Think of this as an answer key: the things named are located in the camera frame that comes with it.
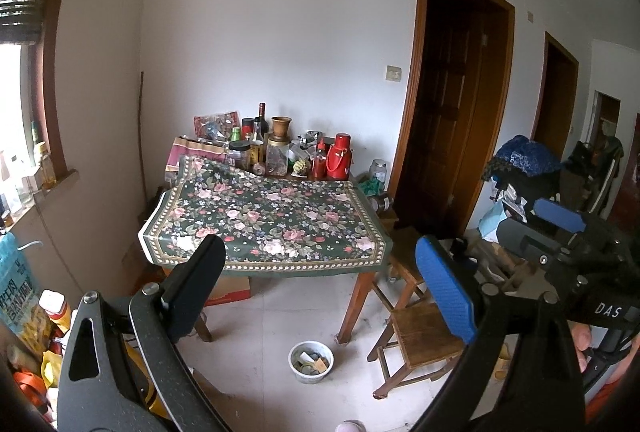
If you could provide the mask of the person's right hand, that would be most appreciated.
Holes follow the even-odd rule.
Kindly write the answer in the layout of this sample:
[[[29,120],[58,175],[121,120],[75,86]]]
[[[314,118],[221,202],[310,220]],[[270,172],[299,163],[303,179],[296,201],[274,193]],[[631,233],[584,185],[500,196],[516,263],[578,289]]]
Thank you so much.
[[[597,337],[593,339],[592,329],[590,326],[585,325],[584,323],[570,322],[570,334],[572,335],[574,341],[580,371],[584,372],[587,369],[589,363],[585,352],[587,352],[587,348],[590,348],[591,345],[596,342],[600,342],[604,338],[605,329],[597,327]],[[612,388],[616,382],[620,381],[620,379],[623,378],[624,374],[626,374],[626,371],[634,360],[634,355],[636,355],[636,353],[638,352],[638,348],[639,336],[635,336],[630,342],[629,352],[625,356],[625,358],[615,366],[608,368],[608,370],[605,371],[603,377],[596,383],[596,385],[587,391],[585,396],[587,404],[590,404],[593,400],[595,400],[598,394],[604,389]]]

